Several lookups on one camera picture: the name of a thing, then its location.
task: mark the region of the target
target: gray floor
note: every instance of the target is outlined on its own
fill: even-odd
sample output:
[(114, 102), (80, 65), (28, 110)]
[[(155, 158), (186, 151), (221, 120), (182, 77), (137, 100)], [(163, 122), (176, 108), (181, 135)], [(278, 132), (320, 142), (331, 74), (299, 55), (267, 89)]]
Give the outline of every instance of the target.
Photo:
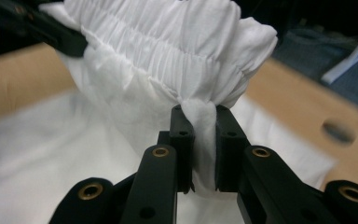
[[(357, 44), (353, 38), (296, 28), (282, 39), (272, 57), (323, 85), (322, 75), (349, 56)], [(358, 105), (358, 63), (333, 84), (324, 86)]]

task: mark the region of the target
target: white fabric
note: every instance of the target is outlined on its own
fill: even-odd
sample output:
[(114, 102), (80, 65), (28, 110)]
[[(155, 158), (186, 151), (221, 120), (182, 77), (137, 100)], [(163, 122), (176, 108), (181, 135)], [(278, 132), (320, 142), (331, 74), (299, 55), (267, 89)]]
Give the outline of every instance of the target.
[(74, 80), (142, 154), (180, 104), (197, 136), (196, 192), (214, 192), (215, 106), (233, 106), (270, 55), (276, 32), (240, 20), (229, 0), (66, 0), (41, 9), (89, 41), (63, 58)]
[[(330, 159), (248, 99), (241, 97), (231, 111), (252, 143), (273, 148), (302, 180), (319, 187), (333, 165)], [(138, 168), (140, 157), (129, 148), (78, 91), (0, 119), (0, 224), (48, 223), (64, 195), (83, 179), (116, 184)], [(192, 192), (178, 197), (178, 224), (243, 223), (235, 200)]]
[[(169, 130), (177, 104), (197, 136), (197, 194), (179, 195), (178, 223), (242, 223), (234, 194), (210, 195), (214, 106), (234, 105), (274, 48), (275, 31), (239, 20), (228, 0), (67, 0), (42, 8), (89, 41), (84, 58), (62, 56), (83, 93), (0, 120), (0, 223), (47, 223), (78, 181), (97, 176), (117, 183), (135, 172), (158, 132)], [(329, 159), (255, 105), (239, 104), (251, 142), (284, 146), (279, 151), (295, 172), (312, 186), (320, 183)]]

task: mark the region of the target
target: gathered fabric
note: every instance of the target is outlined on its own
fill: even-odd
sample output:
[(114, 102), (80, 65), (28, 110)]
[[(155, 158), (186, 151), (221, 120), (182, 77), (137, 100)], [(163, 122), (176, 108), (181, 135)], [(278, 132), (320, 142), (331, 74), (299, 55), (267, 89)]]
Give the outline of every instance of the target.
[(228, 0), (66, 0), (41, 7), (87, 38), (63, 57), (78, 86), (142, 155), (180, 104), (195, 129), (193, 181), (214, 194), (216, 105), (231, 107), (277, 38)]

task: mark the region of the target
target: white garment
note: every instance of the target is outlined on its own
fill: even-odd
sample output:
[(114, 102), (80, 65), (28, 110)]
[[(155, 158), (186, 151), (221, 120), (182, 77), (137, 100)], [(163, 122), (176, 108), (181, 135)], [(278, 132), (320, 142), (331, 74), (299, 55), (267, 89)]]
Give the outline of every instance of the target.
[[(246, 98), (231, 111), (249, 141), (273, 148), (303, 181), (320, 186), (333, 165), (330, 159)], [(48, 223), (69, 189), (89, 177), (118, 183), (139, 165), (139, 155), (129, 148), (128, 140), (78, 91), (0, 119), (0, 224)], [(189, 192), (178, 194), (177, 223), (243, 221), (235, 200)]]
[(63, 60), (140, 155), (182, 106), (197, 136), (196, 192), (214, 193), (215, 106), (234, 105), (276, 32), (240, 20), (229, 0), (66, 0), (41, 9), (87, 38), (83, 60)]
[[(69, 92), (0, 120), (0, 223), (47, 223), (78, 181), (117, 183), (131, 175), (158, 132), (169, 130), (177, 104), (196, 129), (198, 191), (179, 194), (178, 223), (242, 223), (234, 200), (215, 199), (234, 194), (208, 195), (214, 106), (234, 105), (274, 48), (275, 31), (239, 20), (228, 0), (66, 0), (43, 8), (88, 39), (83, 59), (62, 59), (91, 103)], [(283, 158), (307, 183), (320, 183), (329, 159), (257, 106), (239, 104), (234, 110), (245, 116), (252, 143), (278, 152), (302, 148)]]

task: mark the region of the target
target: screw hole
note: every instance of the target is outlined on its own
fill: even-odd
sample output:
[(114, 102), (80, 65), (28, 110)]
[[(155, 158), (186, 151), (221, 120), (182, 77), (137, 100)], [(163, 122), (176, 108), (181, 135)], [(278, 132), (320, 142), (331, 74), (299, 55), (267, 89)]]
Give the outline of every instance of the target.
[(255, 148), (252, 150), (252, 153), (257, 157), (269, 157), (271, 154), (264, 148)]
[(153, 149), (152, 153), (155, 157), (165, 157), (170, 153), (170, 151), (165, 147), (158, 147)]
[(144, 207), (139, 212), (139, 216), (144, 219), (150, 219), (156, 215), (156, 211), (152, 207)]
[(358, 189), (350, 186), (341, 186), (338, 191), (346, 199), (358, 203)]
[(91, 200), (98, 197), (103, 192), (103, 186), (100, 183), (90, 183), (80, 189), (77, 196), (81, 200)]
[(302, 209), (301, 215), (308, 221), (315, 222), (318, 220), (318, 217), (312, 211), (308, 209)]

